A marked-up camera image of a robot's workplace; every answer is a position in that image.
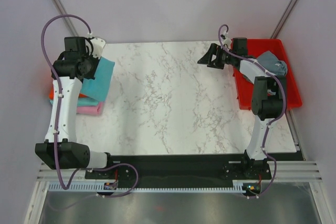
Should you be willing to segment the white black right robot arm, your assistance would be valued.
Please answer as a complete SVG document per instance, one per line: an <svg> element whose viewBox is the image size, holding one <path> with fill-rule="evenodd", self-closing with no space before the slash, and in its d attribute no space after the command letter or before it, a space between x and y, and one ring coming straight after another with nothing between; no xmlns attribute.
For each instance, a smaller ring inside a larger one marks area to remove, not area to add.
<svg viewBox="0 0 336 224"><path fill-rule="evenodd" d="M231 65L239 70L252 84L251 110L255 116L250 143L244 153L241 174L248 179L259 173L257 163L264 164L269 155L266 151L267 137L273 125L284 115L287 108L287 80L285 76L262 66L247 53L247 39L234 38L232 48L212 43L198 64L210 68L223 69Z"/></svg>

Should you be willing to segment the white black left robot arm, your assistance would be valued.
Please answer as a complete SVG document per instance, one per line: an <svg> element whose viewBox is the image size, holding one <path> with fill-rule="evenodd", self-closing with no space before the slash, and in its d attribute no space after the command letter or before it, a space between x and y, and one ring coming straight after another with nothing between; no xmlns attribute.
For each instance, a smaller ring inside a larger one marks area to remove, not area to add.
<svg viewBox="0 0 336 224"><path fill-rule="evenodd" d="M65 50L52 64L54 100L49 128L43 143L35 145L36 155L51 169L97 168L111 178L115 165L108 153L94 152L77 142L76 114L80 90L85 81L97 81L103 65L102 38L66 37Z"/></svg>

